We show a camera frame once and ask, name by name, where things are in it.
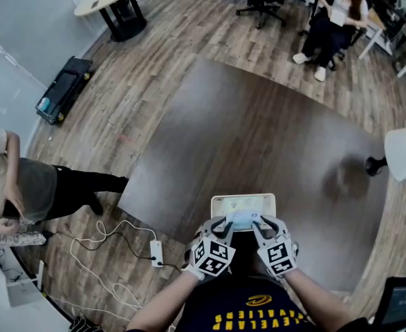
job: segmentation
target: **yellow logo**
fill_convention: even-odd
[[[262,306],[272,301],[270,295],[255,295],[249,297],[249,302],[246,302],[247,306]]]

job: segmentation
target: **seated woman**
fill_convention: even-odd
[[[342,48],[349,46],[357,27],[367,27],[369,8],[365,0],[335,0],[333,6],[330,6],[326,0],[319,1],[327,9],[328,16],[318,14],[313,18],[302,52],[294,55],[293,61],[297,64],[308,62],[312,59],[315,49],[321,48],[315,79],[323,82],[326,79],[326,67],[333,56]],[[343,27],[330,21],[332,10],[339,10],[347,16]]]

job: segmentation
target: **lamp base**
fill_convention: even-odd
[[[375,158],[369,157],[366,160],[366,173],[370,177],[374,177],[381,173],[384,166],[387,166],[387,159],[385,157],[383,157],[381,160],[376,160]]]

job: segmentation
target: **black pants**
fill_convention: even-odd
[[[315,49],[321,48],[317,62],[326,68],[337,52],[349,47],[354,28],[339,27],[330,22],[327,16],[319,16],[314,19],[302,52],[305,56],[312,57]]]
[[[96,172],[75,171],[63,166],[57,169],[55,199],[46,220],[75,213],[83,205],[96,201],[95,192],[122,193],[127,178]]]

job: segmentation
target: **dark wooden table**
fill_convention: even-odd
[[[298,263],[353,291],[378,233],[388,171],[369,178],[379,139],[322,104],[255,74],[200,59],[154,132],[119,203],[188,243],[210,199],[273,193]]]

